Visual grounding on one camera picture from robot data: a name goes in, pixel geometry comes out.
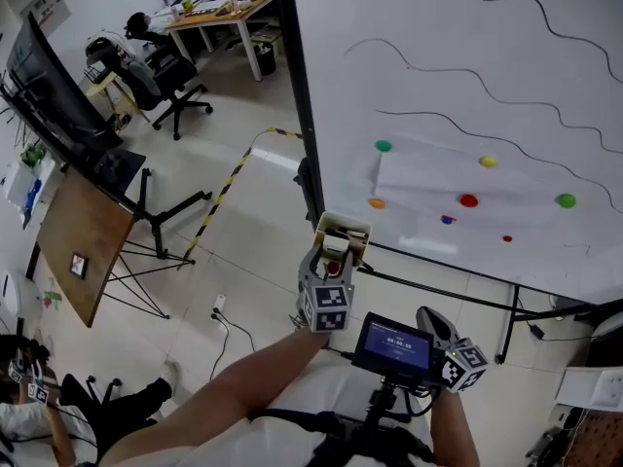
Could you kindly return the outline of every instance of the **hazard striped tape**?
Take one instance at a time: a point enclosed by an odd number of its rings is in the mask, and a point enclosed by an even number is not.
[[[301,133],[295,133],[294,131],[286,131],[285,129],[281,129],[281,128],[268,128],[266,132],[278,133],[279,135],[291,136],[291,137],[301,138],[301,139],[303,138],[303,135]],[[242,159],[236,165],[236,167],[234,168],[234,171],[232,171],[232,174],[230,175],[230,177],[227,180],[227,183],[225,184],[225,187],[223,187],[223,190],[218,195],[218,198],[214,201],[214,204],[212,205],[210,212],[205,217],[205,220],[203,221],[202,226],[199,228],[199,231],[195,234],[195,238],[191,242],[190,247],[184,253],[184,261],[188,260],[188,258],[191,255],[191,252],[193,251],[193,249],[195,249],[195,246],[199,243],[200,239],[202,238],[203,231],[205,231],[205,228],[208,226],[208,224],[212,220],[212,217],[218,210],[219,206],[221,205],[221,202],[223,202],[223,199],[225,198],[225,194],[228,193],[228,191],[232,187],[232,184],[236,181],[236,178],[238,177],[240,171],[242,170],[242,167],[248,161],[252,150],[253,150],[253,144],[251,144],[251,146],[246,150],[246,152],[244,153],[244,156],[242,156]]]

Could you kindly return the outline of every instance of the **wavy black line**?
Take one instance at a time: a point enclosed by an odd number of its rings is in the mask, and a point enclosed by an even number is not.
[[[396,53],[398,55],[400,55],[400,58],[402,59],[402,61],[407,64],[407,66],[411,69],[414,69],[415,71],[421,71],[422,73],[469,73],[473,76],[475,76],[478,81],[480,82],[480,84],[483,86],[483,89],[485,90],[485,92],[487,93],[487,95],[492,98],[495,102],[499,103],[499,104],[503,104],[503,105],[541,105],[541,106],[545,106],[545,107],[551,107],[552,109],[554,109],[556,111],[556,113],[558,114],[558,121],[560,122],[561,126],[564,126],[565,128],[568,129],[583,129],[583,130],[591,130],[591,131],[595,131],[599,137],[600,137],[600,145],[602,146],[602,149],[604,149],[606,152],[611,152],[613,154],[621,154],[623,155],[623,151],[617,151],[615,149],[608,149],[605,145],[604,145],[604,134],[602,133],[602,131],[600,129],[598,129],[597,127],[594,126],[580,126],[580,125],[568,125],[567,123],[565,123],[563,121],[563,113],[561,113],[561,110],[555,105],[552,104],[550,102],[514,102],[514,101],[510,101],[510,100],[502,100],[499,97],[496,97],[495,95],[493,95],[491,93],[491,91],[489,90],[489,87],[487,87],[487,85],[485,84],[485,80],[483,80],[482,76],[480,76],[480,74],[478,74],[476,71],[474,71],[473,69],[465,69],[465,68],[443,68],[443,69],[427,69],[427,68],[423,68],[423,67],[418,67],[418,66],[414,66],[411,62],[409,62],[409,60],[407,60],[407,57],[405,57],[405,55],[400,52],[400,50],[391,42],[389,42],[388,40],[384,39],[384,38],[367,38],[365,40],[361,40],[357,43],[355,43],[354,45],[350,46],[347,51],[344,53],[344,55],[348,55],[348,53],[350,51],[352,51],[354,48],[356,48],[357,46],[367,43],[367,42],[381,42],[381,43],[385,43],[386,45],[389,45],[390,47],[392,47]]]
[[[482,1],[483,2],[497,2],[500,0],[482,0]],[[602,47],[598,43],[595,43],[593,40],[589,40],[588,38],[582,38],[579,36],[572,36],[572,35],[564,35],[562,33],[559,33],[558,31],[554,31],[551,24],[549,23],[549,17],[547,17],[545,8],[543,7],[543,4],[540,2],[540,0],[532,0],[532,2],[534,2],[538,6],[539,10],[543,14],[543,20],[545,21],[545,26],[547,26],[547,30],[550,33],[552,33],[554,36],[557,36],[558,38],[563,38],[564,40],[573,40],[575,42],[582,42],[588,45],[592,45],[593,47],[601,51],[605,56],[605,63],[607,65],[607,71],[610,74],[610,76],[618,83],[623,84],[623,79],[620,79],[612,72],[612,66],[610,64],[610,55],[608,54],[607,50],[604,47]]]
[[[588,245],[588,244],[573,244],[573,245],[566,245],[565,244],[565,247],[586,247],[586,253],[585,253],[586,257],[590,258],[588,252],[591,250],[591,246]]]
[[[533,161],[545,162],[547,164],[554,164],[555,166],[558,166],[558,167],[561,167],[561,168],[565,169],[566,171],[568,171],[571,175],[573,175],[578,180],[584,180],[585,182],[589,182],[589,183],[592,183],[594,185],[597,185],[597,186],[601,187],[602,189],[604,189],[604,192],[607,194],[607,197],[608,197],[608,199],[610,201],[610,207],[612,207],[612,209],[614,209],[617,213],[623,214],[623,211],[621,211],[620,209],[618,209],[614,205],[614,202],[612,200],[612,194],[605,187],[604,184],[601,184],[600,182],[596,182],[595,180],[591,180],[589,178],[584,178],[583,176],[580,176],[577,173],[574,173],[573,170],[571,170],[570,168],[568,168],[564,164],[560,164],[559,162],[553,162],[553,161],[548,161],[548,160],[542,160],[540,158],[535,158],[534,156],[531,156],[530,154],[528,154],[518,144],[516,144],[515,142],[512,142],[511,140],[506,140],[505,138],[500,138],[500,137],[492,136],[492,135],[483,135],[483,134],[479,134],[479,133],[470,133],[469,131],[465,131],[463,128],[461,128],[459,125],[457,125],[450,117],[446,116],[445,114],[436,113],[436,112],[433,112],[433,111],[413,111],[413,112],[397,112],[397,113],[394,113],[394,112],[390,112],[390,111],[381,111],[379,109],[376,109],[376,112],[381,113],[381,114],[389,114],[390,116],[411,116],[411,115],[421,115],[421,114],[428,114],[428,115],[432,115],[432,116],[439,116],[441,118],[445,118],[446,120],[448,120],[459,131],[462,131],[466,135],[475,136],[475,137],[478,137],[478,138],[488,138],[488,139],[491,139],[491,140],[499,140],[500,142],[506,142],[507,144],[511,144],[511,145],[515,146],[519,150],[519,152],[521,152],[524,156],[526,156],[527,158],[529,158],[529,159],[531,159]]]

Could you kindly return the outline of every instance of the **trash can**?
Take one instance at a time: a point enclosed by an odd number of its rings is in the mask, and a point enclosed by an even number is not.
[[[275,49],[270,43],[263,43],[253,47],[257,63],[260,65],[262,76],[273,74],[276,70]]]

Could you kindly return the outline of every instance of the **floor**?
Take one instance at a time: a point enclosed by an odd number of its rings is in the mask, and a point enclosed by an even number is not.
[[[260,84],[253,81],[242,50],[217,51],[200,62],[201,79],[209,88],[202,97],[214,113],[185,112],[182,139],[174,142],[172,122],[154,131],[138,117],[123,135],[128,147],[147,156],[153,169],[148,207],[162,211],[199,189],[218,194],[256,134],[269,126],[299,131],[289,75],[282,60],[277,71]],[[154,119],[158,112],[149,113]],[[258,347],[292,331],[288,314],[297,296],[297,268],[312,244],[312,228],[305,220],[300,188],[293,183],[304,155],[295,138],[264,133],[203,234],[192,258],[193,267],[168,269],[142,277],[142,283],[160,308],[170,314],[163,320],[103,299],[91,329],[86,329],[63,299],[44,309],[40,329],[53,347],[53,367],[63,376],[93,374],[104,383],[119,377],[123,392],[130,393],[156,378],[165,359],[181,370],[177,395],[167,403],[170,413],[207,380],[225,338],[224,329],[210,320],[218,294],[227,297],[224,312],[249,331]],[[132,186],[129,195],[137,198]],[[182,254],[208,212],[209,203],[197,204],[166,224],[165,245]],[[151,245],[145,224],[132,238]],[[157,260],[127,255],[132,269],[152,269]],[[367,262],[375,269],[427,283],[449,291],[498,303],[509,302],[509,289],[463,272],[406,259],[370,248]],[[36,282],[41,290],[54,290],[54,280],[40,261]],[[459,332],[471,337],[493,360],[505,328],[504,312],[421,292],[356,273],[356,296],[349,328],[336,334],[332,344],[352,350],[369,311],[415,324],[419,306],[428,305],[456,322]],[[138,303],[119,282],[107,292]],[[527,308],[546,309],[547,299],[522,292]],[[587,334],[570,319],[539,322],[549,339]],[[524,466],[525,452],[547,427],[562,371],[583,341],[542,342],[518,324],[507,363],[493,366],[481,381],[462,394],[472,434],[483,466]],[[217,372],[250,352],[247,336],[233,330]]]

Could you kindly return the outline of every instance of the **display screen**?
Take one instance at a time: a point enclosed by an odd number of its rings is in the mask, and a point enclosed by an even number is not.
[[[385,358],[428,370],[430,343],[418,336],[372,322],[364,348]]]

